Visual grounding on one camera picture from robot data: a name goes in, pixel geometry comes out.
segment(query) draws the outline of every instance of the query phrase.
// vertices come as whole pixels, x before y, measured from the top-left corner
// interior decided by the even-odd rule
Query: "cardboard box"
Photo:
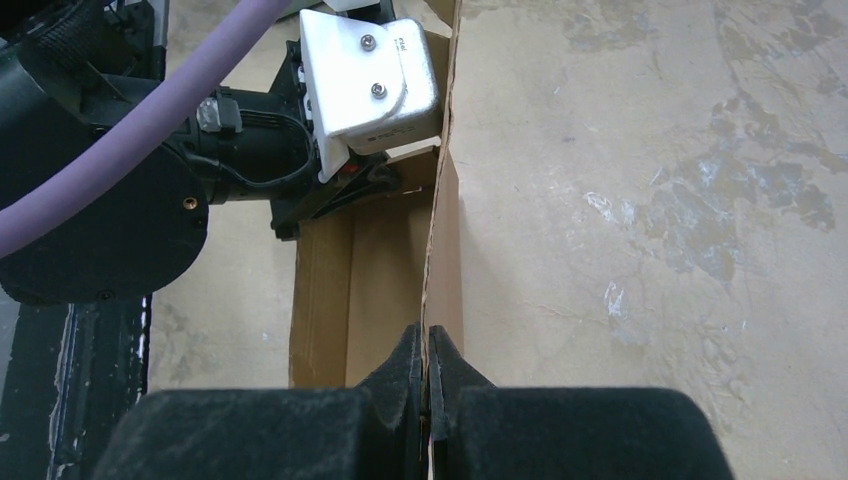
[[[289,340],[292,387],[357,384],[415,322],[445,326],[462,348],[459,182],[450,156],[461,0],[426,2],[452,29],[451,38],[427,34],[444,110],[441,146],[392,160],[402,191],[302,225]]]

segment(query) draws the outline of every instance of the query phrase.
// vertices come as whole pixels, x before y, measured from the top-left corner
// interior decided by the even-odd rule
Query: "concrete floor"
[[[235,0],[172,3],[174,66]],[[839,0],[465,0],[467,359],[500,385],[677,388],[739,478],[848,478],[846,25]],[[228,83],[267,88],[296,35]],[[156,298],[152,388],[286,385],[295,246],[269,218],[214,212]]]

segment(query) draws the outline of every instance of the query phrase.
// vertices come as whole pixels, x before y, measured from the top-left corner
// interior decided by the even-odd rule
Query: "screw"
[[[185,208],[186,210],[194,210],[195,208],[197,208],[197,205],[197,199],[194,197],[188,197],[183,200],[183,208]]]
[[[388,92],[382,83],[371,85],[371,95],[374,95],[374,98],[383,98],[386,96],[386,93]]]
[[[362,38],[359,39],[359,44],[362,45],[363,50],[370,52],[377,48],[377,39],[375,39],[373,35],[363,35]]]

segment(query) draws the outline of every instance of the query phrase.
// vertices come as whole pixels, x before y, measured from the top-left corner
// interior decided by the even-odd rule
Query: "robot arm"
[[[157,18],[167,11],[154,5],[167,2],[57,0],[38,18],[53,12],[67,21],[76,12],[63,37],[45,41],[32,12],[18,22],[26,28],[6,31],[0,208],[68,165],[159,85]],[[440,128],[423,30],[395,20],[387,0],[338,16],[304,13],[301,40],[287,43],[268,92],[210,92],[106,194],[0,259],[10,296],[44,304],[144,295],[197,258],[209,205],[269,201],[277,237],[291,240],[301,221],[398,188],[385,150]]]

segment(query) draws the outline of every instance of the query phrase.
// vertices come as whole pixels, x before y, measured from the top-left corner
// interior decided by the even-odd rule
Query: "brass screw hole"
[[[197,205],[197,199],[194,197],[188,197],[183,200],[183,208],[185,208],[186,210],[194,210],[195,208],[197,208]]]

